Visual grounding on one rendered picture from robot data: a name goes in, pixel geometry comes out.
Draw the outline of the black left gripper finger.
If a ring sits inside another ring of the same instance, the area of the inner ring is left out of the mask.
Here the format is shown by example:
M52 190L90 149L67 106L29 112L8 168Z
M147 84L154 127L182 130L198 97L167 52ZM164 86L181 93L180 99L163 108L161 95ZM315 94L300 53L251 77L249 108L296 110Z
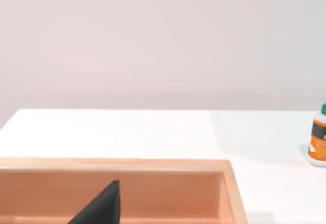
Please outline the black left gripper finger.
M119 181L112 181L67 224L120 224Z

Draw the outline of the shallow salmon-coloured box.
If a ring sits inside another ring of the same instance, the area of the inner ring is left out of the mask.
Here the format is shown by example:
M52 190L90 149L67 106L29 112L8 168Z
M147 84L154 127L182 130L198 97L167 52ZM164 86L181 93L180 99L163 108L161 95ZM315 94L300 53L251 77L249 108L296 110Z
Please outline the shallow salmon-coloured box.
M223 159L0 157L0 224L67 224L111 182L120 224L248 224Z

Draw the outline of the white orange bottle green cap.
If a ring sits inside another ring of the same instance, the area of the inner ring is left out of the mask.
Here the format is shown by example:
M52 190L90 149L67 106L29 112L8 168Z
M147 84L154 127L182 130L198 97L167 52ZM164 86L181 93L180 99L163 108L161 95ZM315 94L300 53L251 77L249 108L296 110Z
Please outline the white orange bottle green cap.
M326 167L326 103L314 117L307 157L312 165Z

